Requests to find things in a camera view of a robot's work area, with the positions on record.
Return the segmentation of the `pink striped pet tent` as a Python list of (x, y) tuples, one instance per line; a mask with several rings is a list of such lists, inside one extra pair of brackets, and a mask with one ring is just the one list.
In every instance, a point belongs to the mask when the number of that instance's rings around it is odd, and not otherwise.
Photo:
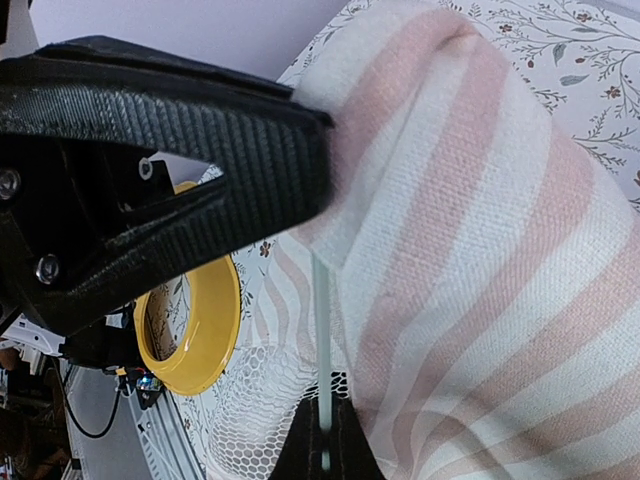
[(389, 479), (639, 475), (639, 217), (461, 15), (378, 1), (306, 70), (331, 207), (280, 236), (214, 386), (213, 479), (264, 478), (332, 355)]

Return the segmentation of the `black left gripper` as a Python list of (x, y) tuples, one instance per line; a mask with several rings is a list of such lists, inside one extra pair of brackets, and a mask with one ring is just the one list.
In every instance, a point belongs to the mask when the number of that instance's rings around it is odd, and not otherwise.
[[(108, 37), (3, 61), (2, 315), (71, 335), (317, 216), (330, 124), (287, 86)], [(169, 196), (149, 150), (221, 176)]]

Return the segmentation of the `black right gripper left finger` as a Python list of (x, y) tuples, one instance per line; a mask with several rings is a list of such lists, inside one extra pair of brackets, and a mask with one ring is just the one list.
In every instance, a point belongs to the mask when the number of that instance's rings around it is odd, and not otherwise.
[(303, 399), (294, 415), (270, 480), (321, 479), (321, 432), (316, 399)]

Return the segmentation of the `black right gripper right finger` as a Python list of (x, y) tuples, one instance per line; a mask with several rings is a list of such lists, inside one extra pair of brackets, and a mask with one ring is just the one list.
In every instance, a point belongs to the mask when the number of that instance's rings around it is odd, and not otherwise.
[(332, 398), (330, 479), (384, 480), (358, 415), (348, 398)]

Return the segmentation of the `white tent pole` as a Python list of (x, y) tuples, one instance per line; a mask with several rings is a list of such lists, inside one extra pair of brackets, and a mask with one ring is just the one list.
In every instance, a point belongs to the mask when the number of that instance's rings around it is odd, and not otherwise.
[(323, 475), (328, 478), (331, 470), (332, 429), (329, 271), (316, 256), (312, 257), (312, 275), (318, 368), (318, 424), (322, 445), (320, 462)]

